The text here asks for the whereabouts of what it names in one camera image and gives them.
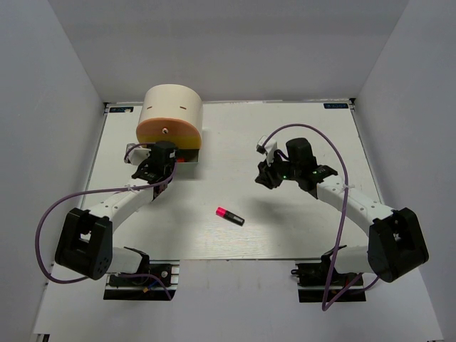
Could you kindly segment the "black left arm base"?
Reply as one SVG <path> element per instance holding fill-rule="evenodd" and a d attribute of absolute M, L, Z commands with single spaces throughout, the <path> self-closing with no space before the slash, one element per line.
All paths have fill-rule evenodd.
<path fill-rule="evenodd" d="M 170 301 L 177 291 L 179 261 L 151 261 L 146 273 L 152 276 L 109 275 L 103 299 L 107 301 Z"/>

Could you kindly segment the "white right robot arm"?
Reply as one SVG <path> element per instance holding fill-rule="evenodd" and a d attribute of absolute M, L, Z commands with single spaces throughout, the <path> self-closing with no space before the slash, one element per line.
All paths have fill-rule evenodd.
<path fill-rule="evenodd" d="M 288 154 L 278 149 L 275 140 L 261 137 L 257 152 L 265 155 L 258 165 L 256 183 L 275 189 L 285 180 L 315 199 L 329 204 L 355 223 L 367 236 L 365 246 L 341 246 L 321 257 L 322 277 L 338 284 L 347 274 L 375 274 L 391 283 L 429 259 L 417 215 L 407 207 L 397 210 L 376 202 L 362 192 L 349 188 L 337 171 L 320 165 L 305 138 L 286 143 Z"/>

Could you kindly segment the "orange top drawer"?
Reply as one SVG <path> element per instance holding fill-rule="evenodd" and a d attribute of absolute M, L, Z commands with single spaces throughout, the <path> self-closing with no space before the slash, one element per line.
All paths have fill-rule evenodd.
<path fill-rule="evenodd" d="M 191 123 L 174 118 L 151 118 L 142 121 L 136 128 L 137 138 L 146 136 L 200 136 L 199 130 Z"/>

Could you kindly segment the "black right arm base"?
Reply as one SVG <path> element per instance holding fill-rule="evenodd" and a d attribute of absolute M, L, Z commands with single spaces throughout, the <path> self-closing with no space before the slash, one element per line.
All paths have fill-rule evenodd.
<path fill-rule="evenodd" d="M 297 280 L 300 303 L 321 303 L 323 301 L 327 272 L 323 268 L 322 262 L 295 264 L 295 267 L 291 270 L 291 275 Z M 355 273 L 339 274 L 334 271 L 328 290 L 328 301 L 353 281 L 356 276 L 357 274 Z M 365 302 L 366 295 L 362 289 L 363 279 L 359 279 L 336 302 Z"/>

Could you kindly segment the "yellow drawer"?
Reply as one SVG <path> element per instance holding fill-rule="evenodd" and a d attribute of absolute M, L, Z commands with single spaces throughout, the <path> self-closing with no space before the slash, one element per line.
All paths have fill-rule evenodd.
<path fill-rule="evenodd" d="M 168 141 L 174 143 L 181 150 L 198 150 L 202 145 L 202 139 L 199 135 L 137 135 L 137 139 L 139 143 Z"/>

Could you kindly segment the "pale green bottom drawer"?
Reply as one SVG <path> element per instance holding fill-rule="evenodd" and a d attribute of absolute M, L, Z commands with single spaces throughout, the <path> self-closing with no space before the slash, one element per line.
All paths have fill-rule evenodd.
<path fill-rule="evenodd" d="M 196 165 L 199 162 L 199 149 L 179 149 L 176 152 L 176 158 L 183 157 L 184 163 L 178 163 L 180 165 Z"/>

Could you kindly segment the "pink cap black highlighter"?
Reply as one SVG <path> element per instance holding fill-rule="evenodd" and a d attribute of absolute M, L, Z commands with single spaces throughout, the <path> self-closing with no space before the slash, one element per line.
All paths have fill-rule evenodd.
<path fill-rule="evenodd" d="M 215 213 L 218 217 L 221 217 L 233 224 L 239 225 L 240 227 L 242 227 L 245 223 L 245 220 L 243 218 L 222 207 L 218 207 Z"/>

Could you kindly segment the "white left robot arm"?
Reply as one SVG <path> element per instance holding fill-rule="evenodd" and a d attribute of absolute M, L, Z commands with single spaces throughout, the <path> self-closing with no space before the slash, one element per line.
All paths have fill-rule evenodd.
<path fill-rule="evenodd" d="M 153 143 L 125 187 L 88 209 L 72 209 L 65 218 L 55 262 L 92 280 L 105 274 L 126 274 L 134 284 L 150 278 L 149 256 L 139 250 L 114 247 L 116 229 L 167 188 L 177 170 L 177 147 Z"/>

